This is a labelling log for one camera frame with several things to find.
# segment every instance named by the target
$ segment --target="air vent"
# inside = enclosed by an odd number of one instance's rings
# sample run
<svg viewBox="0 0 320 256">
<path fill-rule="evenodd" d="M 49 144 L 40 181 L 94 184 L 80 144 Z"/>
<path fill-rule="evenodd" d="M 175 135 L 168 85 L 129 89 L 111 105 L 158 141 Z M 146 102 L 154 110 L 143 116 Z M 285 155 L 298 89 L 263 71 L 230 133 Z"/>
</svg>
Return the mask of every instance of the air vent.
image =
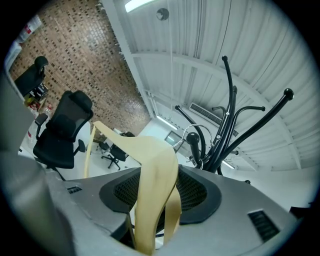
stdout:
<svg viewBox="0 0 320 256">
<path fill-rule="evenodd" d="M 80 190 L 82 190 L 82 188 L 78 187 L 78 186 L 73 186 L 73 187 L 69 187 L 67 188 L 69 194 L 73 194 L 73 193 L 76 193 Z"/>
<path fill-rule="evenodd" d="M 200 107 L 195 103 L 191 103 L 189 110 L 192 111 L 193 113 L 198 114 L 202 118 L 208 120 L 210 123 L 213 123 L 218 127 L 221 125 L 222 120 L 220 117 L 216 116 L 215 114 L 212 114 L 208 110 L 204 109 L 203 107 Z M 237 137 L 239 133 L 236 130 L 234 130 L 232 134 L 233 136 Z"/>
<path fill-rule="evenodd" d="M 248 213 L 248 216 L 264 243 L 279 233 L 279 229 L 263 210 Z"/>
</svg>

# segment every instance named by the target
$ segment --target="fluorescent light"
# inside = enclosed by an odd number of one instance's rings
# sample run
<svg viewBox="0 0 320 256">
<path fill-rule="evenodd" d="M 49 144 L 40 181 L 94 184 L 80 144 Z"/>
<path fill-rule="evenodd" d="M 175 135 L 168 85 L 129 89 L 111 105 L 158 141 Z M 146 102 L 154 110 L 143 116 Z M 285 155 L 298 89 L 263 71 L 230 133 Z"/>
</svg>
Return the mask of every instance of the fluorescent light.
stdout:
<svg viewBox="0 0 320 256">
<path fill-rule="evenodd" d="M 225 164 L 226 166 L 230 167 L 231 169 L 234 169 L 234 167 L 231 164 L 229 164 L 228 162 L 223 160 L 222 163 Z"/>
<path fill-rule="evenodd" d="M 166 125 L 170 126 L 171 128 L 175 129 L 176 131 L 178 130 L 177 127 L 175 127 L 174 125 L 172 125 L 171 123 L 169 123 L 168 121 L 164 120 L 162 117 L 160 116 L 156 116 L 156 118 L 158 118 L 160 121 L 164 122 Z"/>
<path fill-rule="evenodd" d="M 152 2 L 154 0 L 131 0 L 130 2 L 127 2 L 124 7 L 127 13 L 131 12 L 132 10 L 138 8 L 139 6 L 145 5 L 149 2 Z"/>
</svg>

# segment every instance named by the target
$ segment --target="black office chair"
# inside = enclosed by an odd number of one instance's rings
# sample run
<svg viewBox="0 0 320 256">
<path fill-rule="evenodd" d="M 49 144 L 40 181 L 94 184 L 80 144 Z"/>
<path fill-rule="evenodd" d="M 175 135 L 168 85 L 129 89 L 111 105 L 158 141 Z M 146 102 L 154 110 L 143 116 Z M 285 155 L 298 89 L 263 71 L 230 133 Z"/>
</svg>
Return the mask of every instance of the black office chair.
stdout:
<svg viewBox="0 0 320 256">
<path fill-rule="evenodd" d="M 110 148 L 110 153 L 108 156 L 101 156 L 102 159 L 109 159 L 111 160 L 111 163 L 108 166 L 108 169 L 110 169 L 110 166 L 112 163 L 115 163 L 116 166 L 118 166 L 118 170 L 120 171 L 120 166 L 118 165 L 119 161 L 125 162 L 128 155 L 126 152 L 121 150 L 119 147 L 117 147 L 115 144 L 113 144 Z"/>
<path fill-rule="evenodd" d="M 23 97 L 44 81 L 45 66 L 48 64 L 46 57 L 39 56 L 34 60 L 34 64 L 14 81 Z"/>
<path fill-rule="evenodd" d="M 40 114 L 35 120 L 38 125 L 37 142 L 33 148 L 33 153 L 38 157 L 37 161 L 55 171 L 56 167 L 72 169 L 76 153 L 86 151 L 81 139 L 78 140 L 78 148 L 75 151 L 73 143 L 81 127 L 94 115 L 91 107 L 92 101 L 84 92 L 66 91 L 53 117 L 46 124 L 46 129 L 39 137 L 41 125 L 48 118 L 46 114 Z"/>
</svg>

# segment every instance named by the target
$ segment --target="mosaic tile wall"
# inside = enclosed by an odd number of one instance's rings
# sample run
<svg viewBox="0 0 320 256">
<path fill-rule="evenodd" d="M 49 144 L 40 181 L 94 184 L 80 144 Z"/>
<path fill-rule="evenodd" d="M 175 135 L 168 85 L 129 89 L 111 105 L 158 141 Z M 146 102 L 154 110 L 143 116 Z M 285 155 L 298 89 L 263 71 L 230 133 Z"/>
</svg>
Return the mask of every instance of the mosaic tile wall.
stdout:
<svg viewBox="0 0 320 256">
<path fill-rule="evenodd" d="M 138 135 L 150 116 L 98 0 L 56 0 L 38 15 L 42 26 L 22 45 L 10 73 L 15 80 L 45 56 L 46 105 L 56 109 L 64 91 L 82 90 L 94 116 L 111 129 Z"/>
</svg>

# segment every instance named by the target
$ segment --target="ceiling vent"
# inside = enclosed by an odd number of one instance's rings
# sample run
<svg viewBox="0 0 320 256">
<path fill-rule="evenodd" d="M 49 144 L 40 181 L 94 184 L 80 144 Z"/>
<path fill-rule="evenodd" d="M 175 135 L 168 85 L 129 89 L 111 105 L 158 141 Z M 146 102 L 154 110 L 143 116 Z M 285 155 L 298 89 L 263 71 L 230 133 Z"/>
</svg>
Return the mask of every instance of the ceiling vent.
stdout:
<svg viewBox="0 0 320 256">
<path fill-rule="evenodd" d="M 198 116 L 202 117 L 203 119 L 209 121 L 213 125 L 219 127 L 221 125 L 221 118 L 216 116 L 215 114 L 212 114 L 208 110 L 204 109 L 203 107 L 200 107 L 199 105 L 195 103 L 191 103 L 189 110 L 193 113 L 196 113 Z M 233 136 L 237 137 L 238 132 L 236 130 L 233 130 Z"/>
</svg>

